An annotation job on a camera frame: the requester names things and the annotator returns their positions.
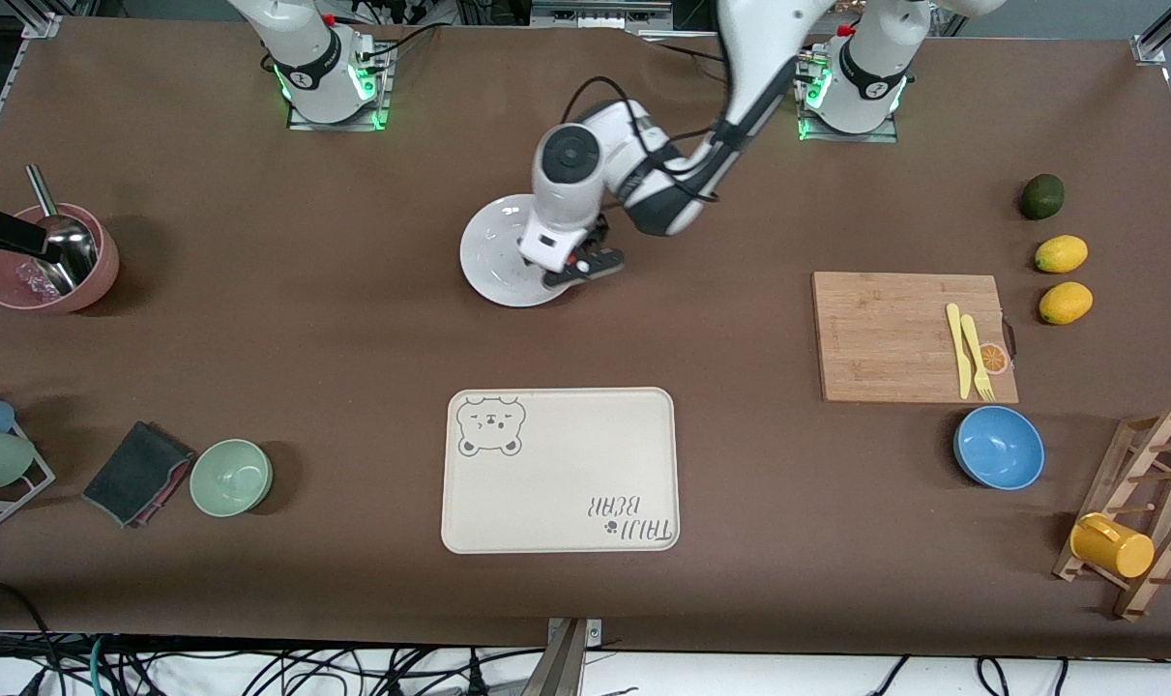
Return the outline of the metal ladle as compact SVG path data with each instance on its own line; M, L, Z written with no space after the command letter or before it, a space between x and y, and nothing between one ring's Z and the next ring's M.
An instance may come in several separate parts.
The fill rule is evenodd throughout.
M25 172L43 211L37 225L46 232L44 255L34 262L59 295L66 296L89 277L98 261L98 248L84 223L59 211L41 169L28 163Z

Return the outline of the blue bowl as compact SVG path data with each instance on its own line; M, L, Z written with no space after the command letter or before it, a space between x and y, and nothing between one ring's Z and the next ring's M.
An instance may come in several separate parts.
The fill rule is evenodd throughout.
M975 407L957 425L952 448L968 479L1006 492L1030 486L1045 468L1045 441L1011 407Z

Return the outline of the pink bowl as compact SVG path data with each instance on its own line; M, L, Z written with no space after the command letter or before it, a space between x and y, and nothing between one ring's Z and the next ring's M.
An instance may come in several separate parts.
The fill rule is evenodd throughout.
M118 247L112 236L108 233L107 226L103 226L98 217L84 207L76 206L76 204L59 204L59 212L78 219L85 224L85 228L90 230L93 239L98 246L98 262L87 275L84 284L81 284L77 289L73 289L71 294L52 299L52 296L37 294L19 273L19 269L33 262L30 257L0 250L0 305L2 307L28 314L55 316L55 314L69 314L100 303L102 296L112 289L112 284L118 277L121 261Z

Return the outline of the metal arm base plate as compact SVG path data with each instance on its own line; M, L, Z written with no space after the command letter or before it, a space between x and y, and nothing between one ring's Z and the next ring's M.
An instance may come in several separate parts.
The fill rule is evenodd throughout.
M378 132L384 131L390 120L393 98L396 59L398 53L385 54L381 59L367 59L357 62L351 59L345 68L349 89L335 97L334 104L357 105L357 110L337 120L337 122L315 122L310 120L292 101L292 89L281 86L287 102L287 127L290 131L340 131L340 132Z
M809 52L797 59L796 97L799 139L893 144L893 112L908 75L856 86L833 71L833 54Z

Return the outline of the yellow plastic knife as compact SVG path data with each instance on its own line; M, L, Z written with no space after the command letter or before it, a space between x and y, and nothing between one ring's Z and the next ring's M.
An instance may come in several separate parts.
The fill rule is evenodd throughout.
M959 397L960 400L968 401L970 393L973 390L973 370L971 370L973 367L971 366L968 352L966 352L965 347L959 305L945 305L945 314L947 314L949 330L951 330L953 357L956 359L957 382L959 382Z

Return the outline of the dark green avocado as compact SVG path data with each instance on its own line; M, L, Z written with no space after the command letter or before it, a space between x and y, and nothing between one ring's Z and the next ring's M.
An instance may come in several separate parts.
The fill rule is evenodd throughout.
M1045 220L1064 207L1066 186L1053 173L1040 173L1023 184L1018 197L1018 211L1028 220Z

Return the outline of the white round plate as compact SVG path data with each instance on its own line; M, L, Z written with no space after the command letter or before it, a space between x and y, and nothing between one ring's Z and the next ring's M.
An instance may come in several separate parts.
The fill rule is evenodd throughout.
M506 195L475 212L466 225L458 247L458 264L470 286L484 299L506 307L526 308L552 303L568 291L566 286L550 287L542 282L545 269L529 262L519 250L519 239L528 223L535 223L535 238L575 236L580 243L594 224L600 206L566 206L549 204L548 216L537 214L545 199L533 193Z

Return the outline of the wooden cutting board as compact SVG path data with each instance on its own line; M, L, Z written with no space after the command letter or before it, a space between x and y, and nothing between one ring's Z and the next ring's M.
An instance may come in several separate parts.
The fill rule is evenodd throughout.
M995 277L813 273L821 393L830 402L949 404L959 397L945 305L975 321L1000 404L1016 404L1005 313Z

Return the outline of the yellow lemon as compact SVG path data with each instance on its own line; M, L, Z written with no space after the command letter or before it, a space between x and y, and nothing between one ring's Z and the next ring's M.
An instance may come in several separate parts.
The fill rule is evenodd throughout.
M1064 326L1084 318L1093 309L1093 289L1075 281L1066 281L1046 289L1038 303L1041 322Z
M1038 272L1066 274L1078 269L1088 260L1089 247L1083 238L1057 236L1041 243L1033 255Z

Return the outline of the yellow plastic fork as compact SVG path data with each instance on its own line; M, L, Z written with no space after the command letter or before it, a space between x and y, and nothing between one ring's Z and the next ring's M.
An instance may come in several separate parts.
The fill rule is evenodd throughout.
M975 321L974 318L970 316L970 314L963 314L961 330L965 336L966 344L968 344L971 366L975 369L973 378L971 378L971 382L973 382L975 387L975 393L979 394L980 400L984 402L997 402L995 391L992 389L989 375L986 368L984 368L981 342L979 340L978 332L975 332Z

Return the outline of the cream bear print tray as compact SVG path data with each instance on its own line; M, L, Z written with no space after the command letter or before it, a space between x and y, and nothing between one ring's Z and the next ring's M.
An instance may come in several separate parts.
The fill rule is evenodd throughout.
M454 554L660 552L680 535L669 393L459 391L450 400L440 537Z

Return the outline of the pale green bowl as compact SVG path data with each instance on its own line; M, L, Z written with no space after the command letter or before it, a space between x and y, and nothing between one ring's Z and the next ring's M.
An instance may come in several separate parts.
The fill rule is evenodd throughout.
M271 458L261 446L242 439L221 441L196 459L189 492L206 516L231 518L263 501L272 482Z

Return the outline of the wooden mug rack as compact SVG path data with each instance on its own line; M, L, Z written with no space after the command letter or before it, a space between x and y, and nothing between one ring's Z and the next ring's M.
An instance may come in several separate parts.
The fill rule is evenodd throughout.
M1067 582L1096 576L1111 584L1117 589L1114 617L1137 622L1148 616L1158 591L1171 589L1171 410L1119 422L1074 524L1089 512L1102 512L1150 537L1156 546L1153 565L1125 580L1081 561L1068 547L1069 528L1054 576Z

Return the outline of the yellow mug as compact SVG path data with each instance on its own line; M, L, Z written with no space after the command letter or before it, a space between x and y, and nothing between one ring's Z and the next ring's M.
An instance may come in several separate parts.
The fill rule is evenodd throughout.
M1089 512L1075 521L1068 547L1076 559L1125 580L1145 573L1156 557L1156 546L1149 535L1116 523L1102 512Z

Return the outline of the dark folded cloth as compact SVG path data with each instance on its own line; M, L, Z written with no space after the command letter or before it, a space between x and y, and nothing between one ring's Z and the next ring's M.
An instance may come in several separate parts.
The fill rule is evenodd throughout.
M136 422L81 497L121 528L146 526L186 478L194 456L156 424Z

